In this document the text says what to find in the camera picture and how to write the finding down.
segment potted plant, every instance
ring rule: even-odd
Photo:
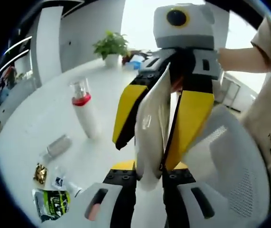
[[[94,53],[103,58],[107,67],[117,66],[119,55],[128,55],[128,41],[125,40],[124,36],[118,32],[107,31],[106,38],[93,44]]]

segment person's arm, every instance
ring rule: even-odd
[[[219,63],[224,71],[266,73],[271,71],[271,60],[258,47],[219,49]]]
[[[252,48],[220,48],[219,63],[225,71],[265,73],[271,71],[271,22],[264,18],[251,41]]]

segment gold wrapper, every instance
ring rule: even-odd
[[[36,180],[39,184],[44,185],[46,178],[47,168],[42,164],[37,163],[33,179]]]

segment white table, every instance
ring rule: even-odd
[[[71,105],[71,81],[88,78],[94,105],[98,110],[103,132],[100,139],[86,137]],[[117,162],[134,159],[134,143],[118,151],[112,142],[117,105],[124,87],[136,76],[136,71],[106,69],[95,60],[52,79],[15,110],[0,133],[0,171],[16,204],[30,220],[40,223],[33,203],[32,189],[38,155],[53,140],[67,134],[73,144],[70,149],[48,165],[49,177],[57,165],[64,167],[70,180],[83,189],[102,182]],[[52,189],[47,177],[45,189]],[[154,191],[137,188],[137,203],[132,227],[164,227],[166,220],[161,182]]]

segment red and white bottle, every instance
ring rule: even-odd
[[[87,81],[79,81],[71,85],[74,90],[72,105],[76,116],[84,132],[90,139],[99,135],[99,126],[96,121],[96,113],[92,104]]]

